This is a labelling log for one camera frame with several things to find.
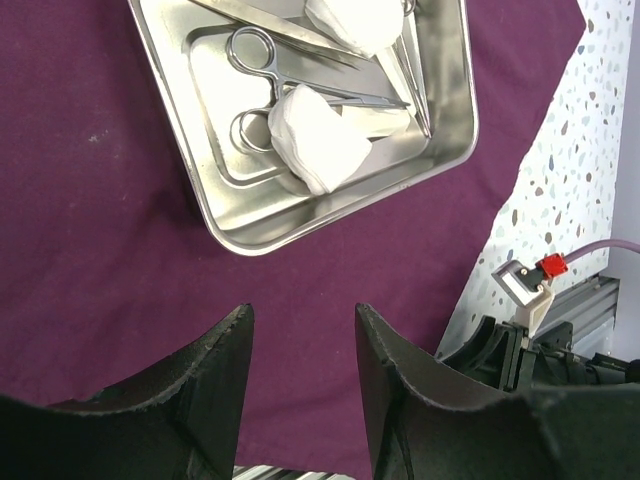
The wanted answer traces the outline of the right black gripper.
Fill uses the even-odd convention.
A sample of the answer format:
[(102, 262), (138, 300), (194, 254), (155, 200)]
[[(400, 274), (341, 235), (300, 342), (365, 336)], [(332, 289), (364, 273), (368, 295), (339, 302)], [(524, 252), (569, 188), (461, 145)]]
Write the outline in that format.
[(355, 310), (377, 479), (635, 479), (639, 362), (572, 351), (573, 325), (538, 339), (484, 316), (444, 360), (371, 306)]

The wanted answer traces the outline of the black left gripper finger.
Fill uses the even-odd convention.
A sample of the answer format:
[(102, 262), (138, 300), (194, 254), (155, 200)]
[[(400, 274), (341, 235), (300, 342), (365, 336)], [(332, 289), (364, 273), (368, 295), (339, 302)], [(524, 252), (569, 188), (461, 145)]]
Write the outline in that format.
[(1, 398), (4, 479), (230, 479), (254, 338), (254, 310), (80, 401)]

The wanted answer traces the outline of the purple cloth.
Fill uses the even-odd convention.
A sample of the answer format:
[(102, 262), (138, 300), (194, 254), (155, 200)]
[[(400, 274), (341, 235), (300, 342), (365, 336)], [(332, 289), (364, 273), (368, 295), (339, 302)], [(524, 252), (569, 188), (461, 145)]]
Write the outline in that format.
[(369, 478), (354, 307), (436, 349), (585, 29), (574, 1), (467, 8), (473, 155), (250, 258), (191, 208), (128, 5), (3, 2), (2, 391), (89, 397), (249, 303), (237, 461)]

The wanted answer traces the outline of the stainless steel tray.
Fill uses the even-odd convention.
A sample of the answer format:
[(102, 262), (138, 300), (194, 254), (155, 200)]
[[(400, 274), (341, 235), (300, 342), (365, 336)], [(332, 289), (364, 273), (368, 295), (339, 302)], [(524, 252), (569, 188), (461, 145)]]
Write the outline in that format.
[(238, 72), (225, 46), (236, 24), (191, 1), (129, 5), (182, 163), (210, 234), (247, 256), (272, 252), (463, 164), (478, 139), (467, 5), (422, 1), (405, 40), (424, 79), (431, 132), (378, 140), (336, 191), (311, 194), (273, 152), (246, 149), (237, 120), (271, 100), (268, 80)]

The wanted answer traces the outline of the white gauze pad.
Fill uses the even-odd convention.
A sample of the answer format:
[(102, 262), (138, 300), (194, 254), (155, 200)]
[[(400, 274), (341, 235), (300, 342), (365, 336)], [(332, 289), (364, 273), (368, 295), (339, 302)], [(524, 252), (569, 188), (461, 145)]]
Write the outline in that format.
[(338, 44), (364, 58), (390, 47), (400, 36), (404, 3), (395, 0), (308, 0), (304, 13)]
[(335, 191), (372, 150), (361, 130), (305, 85), (276, 102), (267, 124), (274, 150), (315, 196)]

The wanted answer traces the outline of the steel tweezers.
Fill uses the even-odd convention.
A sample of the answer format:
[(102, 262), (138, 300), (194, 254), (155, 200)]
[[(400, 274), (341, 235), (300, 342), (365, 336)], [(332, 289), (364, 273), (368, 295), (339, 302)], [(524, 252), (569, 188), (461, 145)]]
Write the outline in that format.
[(193, 3), (243, 25), (260, 28), (273, 34), (285, 45), (305, 54), (350, 67), (355, 67), (356, 61), (369, 61), (365, 56), (348, 50), (325, 35), (243, 1), (193, 0)]

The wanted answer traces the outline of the white zigzag tape strip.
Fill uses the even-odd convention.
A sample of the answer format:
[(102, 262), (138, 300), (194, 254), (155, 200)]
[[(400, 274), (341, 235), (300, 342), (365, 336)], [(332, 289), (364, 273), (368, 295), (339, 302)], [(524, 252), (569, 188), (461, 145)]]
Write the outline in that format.
[(367, 138), (384, 138), (404, 133), (411, 123), (405, 109), (386, 109), (349, 105), (334, 105), (333, 109)]

